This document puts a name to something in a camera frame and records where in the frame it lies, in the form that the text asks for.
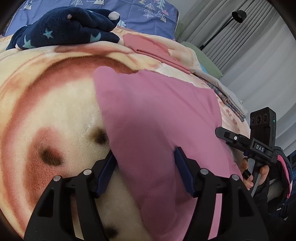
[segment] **blanket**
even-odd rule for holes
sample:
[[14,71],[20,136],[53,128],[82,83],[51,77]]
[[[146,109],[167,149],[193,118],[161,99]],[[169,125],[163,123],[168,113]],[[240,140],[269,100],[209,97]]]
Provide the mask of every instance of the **blanket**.
[[[21,237],[54,175],[77,175],[105,158],[110,149],[102,108],[96,99],[95,69],[107,66],[122,74],[146,69],[211,90],[193,74],[135,53],[125,46],[123,35],[137,34],[158,41],[182,65],[200,69],[191,49],[159,36],[119,28],[112,32],[119,37],[118,44],[99,41],[0,53],[0,208]],[[5,50],[9,41],[0,42],[0,50]],[[214,97],[222,126],[249,136],[247,123],[241,122],[219,96]],[[241,152],[229,150],[234,161],[243,158]],[[74,203],[73,224],[76,236],[82,237]],[[116,231],[114,240],[152,241],[118,167],[96,205],[106,230]]]
[[107,9],[58,7],[48,11],[35,23],[17,30],[7,50],[97,41],[118,43],[119,37],[110,31],[119,20],[119,13]]

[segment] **black desk lamp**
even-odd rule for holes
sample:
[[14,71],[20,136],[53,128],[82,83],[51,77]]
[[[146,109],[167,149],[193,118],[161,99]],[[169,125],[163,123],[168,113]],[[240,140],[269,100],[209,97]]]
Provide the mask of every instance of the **black desk lamp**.
[[247,17],[247,13],[243,10],[237,10],[231,13],[232,15],[232,19],[228,20],[219,30],[217,33],[215,33],[215,35],[213,37],[211,37],[205,44],[201,45],[199,47],[200,50],[203,50],[205,46],[208,45],[209,42],[211,42],[228,24],[231,23],[232,20],[237,21],[238,23],[242,23],[246,17]]

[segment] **teal star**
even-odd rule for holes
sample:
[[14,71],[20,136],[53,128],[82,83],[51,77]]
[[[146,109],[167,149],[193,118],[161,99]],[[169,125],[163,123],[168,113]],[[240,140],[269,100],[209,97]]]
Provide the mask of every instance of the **teal star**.
[[46,36],[48,39],[49,39],[49,38],[54,38],[54,37],[52,36],[52,32],[53,32],[53,31],[48,31],[47,28],[46,28],[46,29],[45,29],[45,33],[44,33],[43,35]]
[[90,43],[98,42],[98,41],[100,41],[100,39],[101,39],[101,33],[99,33],[97,37],[94,37],[94,36],[91,34],[91,39],[90,39],[89,42],[90,42]]
[[24,43],[25,44],[23,45],[23,47],[26,48],[26,49],[36,48],[36,47],[31,45],[31,40],[29,40],[29,41],[26,40],[26,35],[24,37]]

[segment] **hand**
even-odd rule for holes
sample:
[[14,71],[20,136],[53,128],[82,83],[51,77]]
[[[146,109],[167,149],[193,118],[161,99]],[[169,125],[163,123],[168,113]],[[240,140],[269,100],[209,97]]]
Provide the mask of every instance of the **hand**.
[[[248,161],[246,158],[244,158],[242,161],[241,161],[241,164],[239,166],[239,169],[241,171],[241,174],[243,174],[243,172],[245,170],[247,170],[249,167],[249,164],[248,164]],[[269,166],[265,165],[263,167],[260,168],[260,171],[259,173],[261,174],[261,179],[259,181],[259,184],[258,186],[262,185],[265,180],[266,180],[266,177],[268,175],[268,172],[269,172]],[[253,183],[252,183],[252,180],[253,180],[253,175],[251,175],[248,180],[244,179],[243,178],[243,182],[244,182],[244,185],[246,186],[246,188],[248,189],[248,191],[250,190],[251,187],[253,187]]]

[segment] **green pillow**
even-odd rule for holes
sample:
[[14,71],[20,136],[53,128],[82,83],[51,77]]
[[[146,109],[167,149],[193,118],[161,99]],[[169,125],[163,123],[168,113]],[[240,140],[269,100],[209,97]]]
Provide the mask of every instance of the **green pillow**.
[[198,61],[205,67],[210,75],[217,79],[220,79],[223,76],[218,67],[198,47],[189,42],[182,42],[181,44],[191,48],[196,53]]

